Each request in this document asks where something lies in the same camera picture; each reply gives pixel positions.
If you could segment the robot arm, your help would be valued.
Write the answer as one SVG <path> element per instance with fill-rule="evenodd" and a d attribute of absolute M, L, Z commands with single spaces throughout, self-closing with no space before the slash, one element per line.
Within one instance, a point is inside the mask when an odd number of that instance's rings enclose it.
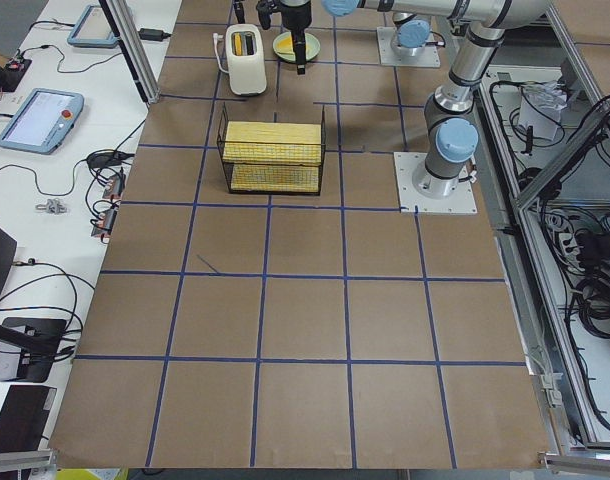
<path fill-rule="evenodd" d="M 469 22 L 466 37 L 448 79 L 428 98 L 424 115 L 430 148 L 413 173 L 421 195 L 442 200 L 459 183 L 464 164 L 473 156 L 479 134 L 468 121 L 473 91 L 481 82 L 507 30 L 528 25 L 546 12 L 549 1 L 325 1 L 324 9 L 343 17 L 359 8 L 421 14 Z"/>
<path fill-rule="evenodd" d="M 324 9 L 333 16 L 345 16 L 353 12 L 362 1 L 323 1 Z M 271 16 L 280 14 L 282 25 L 290 32 L 290 39 L 295 51 L 304 52 L 306 29 L 312 22 L 310 1 L 257 1 L 255 6 L 259 23 L 264 30 L 271 24 Z M 423 47 L 431 33 L 430 21 L 417 14 L 395 14 L 393 17 L 396 33 L 395 46 L 404 48 Z"/>

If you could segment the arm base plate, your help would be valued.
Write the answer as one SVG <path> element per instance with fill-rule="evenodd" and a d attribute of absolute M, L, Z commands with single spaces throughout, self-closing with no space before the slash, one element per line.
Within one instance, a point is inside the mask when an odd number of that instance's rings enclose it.
<path fill-rule="evenodd" d="M 475 215 L 473 183 L 465 167 L 448 180 L 432 176 L 423 152 L 395 152 L 394 170 L 402 213 Z"/>
<path fill-rule="evenodd" d="M 434 35 L 428 32 L 426 42 L 409 47 L 400 42 L 401 37 L 395 27 L 377 28 L 380 64 L 393 67 L 439 68 L 441 61 Z"/>

